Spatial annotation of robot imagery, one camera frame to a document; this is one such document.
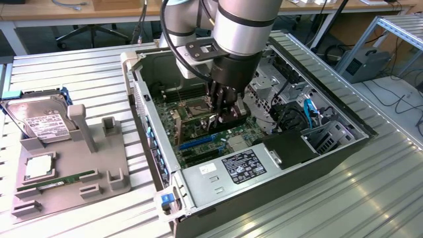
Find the hard drive label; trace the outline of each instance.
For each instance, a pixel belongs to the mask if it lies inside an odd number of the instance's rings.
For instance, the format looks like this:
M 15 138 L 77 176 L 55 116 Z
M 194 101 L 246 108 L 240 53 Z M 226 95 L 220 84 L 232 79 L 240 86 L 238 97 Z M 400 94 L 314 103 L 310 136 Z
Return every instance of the hard drive label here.
M 252 150 L 224 158 L 222 162 L 236 184 L 248 181 L 267 172 Z
M 39 139 L 49 139 L 69 134 L 60 114 L 25 118 L 25 122 Z

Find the office chair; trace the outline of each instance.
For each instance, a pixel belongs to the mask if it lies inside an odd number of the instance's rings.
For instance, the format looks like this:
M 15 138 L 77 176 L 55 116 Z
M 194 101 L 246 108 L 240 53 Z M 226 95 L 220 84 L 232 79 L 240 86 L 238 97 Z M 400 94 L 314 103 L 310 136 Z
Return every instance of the office chair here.
M 99 24 L 88 24 L 83 27 L 79 28 L 77 25 L 73 25 L 73 31 L 71 31 L 69 33 L 67 33 L 65 35 L 60 36 L 56 38 L 56 43 L 57 43 L 57 47 L 60 49 L 65 49 L 67 48 L 67 44 L 63 42 L 65 39 L 71 38 L 72 36 L 79 35 L 80 33 L 89 31 L 91 33 L 91 47 L 95 48 L 95 41 L 93 38 L 96 36 L 96 31 L 101 31 L 112 36 L 116 36 L 122 39 L 126 40 L 126 44 L 130 44 L 131 40 L 128 38 L 128 36 L 126 36 L 124 34 L 119 33 L 117 31 L 113 31 L 117 29 L 117 26 L 115 23 L 112 23 L 112 30 L 101 27 L 101 25 Z

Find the green circuit board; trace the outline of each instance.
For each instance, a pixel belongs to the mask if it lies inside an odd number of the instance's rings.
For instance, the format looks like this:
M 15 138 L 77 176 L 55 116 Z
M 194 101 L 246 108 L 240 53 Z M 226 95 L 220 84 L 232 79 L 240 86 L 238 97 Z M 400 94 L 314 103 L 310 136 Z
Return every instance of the green circuit board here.
M 202 118 L 210 117 L 212 113 L 207 112 L 207 110 L 200 111 L 198 108 L 198 112 L 192 113 L 192 110 L 188 109 L 188 105 L 199 105 L 204 101 L 203 97 L 182 100 L 174 103 L 166 103 L 160 99 L 154 99 L 155 107 L 160 116 L 160 120 L 163 123 L 163 127 L 167 132 L 167 136 L 175 151 L 176 158 L 183 168 L 188 168 L 196 164 L 200 164 L 211 159 L 215 159 L 223 155 L 227 155 L 235 152 L 238 149 L 242 149 L 244 146 L 251 146 L 254 141 L 264 136 L 264 133 L 258 126 L 255 119 L 248 117 L 246 123 L 230 130 L 224 130 L 214 135 L 208 135 L 207 132 L 196 129 L 195 124 Z M 175 139 L 176 131 L 176 119 L 178 117 L 184 121 L 184 140 L 183 143 L 202 140 L 208 136 L 212 136 L 212 141 L 203 143 L 191 148 L 179 150 L 178 140 Z M 236 146 L 231 145 L 231 141 L 240 141 L 240 144 Z

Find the blue pcie slot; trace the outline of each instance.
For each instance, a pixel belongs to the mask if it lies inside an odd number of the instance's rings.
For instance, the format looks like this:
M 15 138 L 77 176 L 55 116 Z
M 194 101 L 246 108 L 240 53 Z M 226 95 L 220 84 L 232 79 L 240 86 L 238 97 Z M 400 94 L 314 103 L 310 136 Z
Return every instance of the blue pcie slot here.
M 184 150 L 184 149 L 188 149 L 188 148 L 195 147 L 198 145 L 212 142 L 215 140 L 215 138 L 216 138 L 216 134 L 208 135 L 208 136 L 203 137 L 202 139 L 190 141 L 179 146 L 179 150 Z

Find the workbench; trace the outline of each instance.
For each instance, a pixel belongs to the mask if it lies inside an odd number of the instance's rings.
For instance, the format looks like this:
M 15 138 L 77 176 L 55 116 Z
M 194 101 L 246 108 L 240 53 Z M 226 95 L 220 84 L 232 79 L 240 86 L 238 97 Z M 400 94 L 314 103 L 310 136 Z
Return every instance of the workbench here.
M 3 31 L 7 41 L 17 56 L 27 55 L 28 50 L 16 28 L 19 27 L 37 27 L 37 26 L 61 26 L 61 25 L 85 25 L 85 24 L 105 24 L 120 22 L 136 22 L 140 17 L 140 9 L 95 11 L 92 0 L 68 0 L 67 3 L 88 2 L 88 5 L 81 6 L 81 11 L 76 11 L 67 7 L 60 7 L 52 3 L 51 0 L 27 0 L 27 4 L 7 4 L 0 11 L 0 30 Z M 400 0 L 402 11 L 399 14 L 406 14 L 410 8 L 415 5 L 414 0 Z M 335 16 L 336 9 L 339 8 L 342 0 L 335 4 L 328 4 L 324 7 L 323 13 L 328 14 L 318 36 L 314 40 L 311 47 L 314 47 L 323 35 L 324 30 Z M 159 21 L 162 0 L 148 0 L 147 17 L 146 21 Z M 298 3 L 295 5 L 284 0 L 279 15 L 304 15 L 319 14 L 322 5 L 315 3 Z M 391 5 L 368 6 L 359 0 L 350 0 L 343 12 L 379 12 L 392 11 Z
M 423 234 L 423 154 L 414 139 L 323 63 L 300 42 L 282 32 L 271 36 L 327 88 L 378 132 L 372 142 L 334 171 L 200 237 L 416 237 Z M 11 224 L 11 190 L 19 157 L 19 130 L 0 117 L 1 237 L 172 237 L 158 219 L 155 187 L 136 133 L 119 63 L 126 51 L 154 44 L 119 46 L 15 57 L 5 89 L 64 85 L 73 103 L 87 106 L 87 123 L 113 116 L 123 122 L 132 190 L 17 225 Z

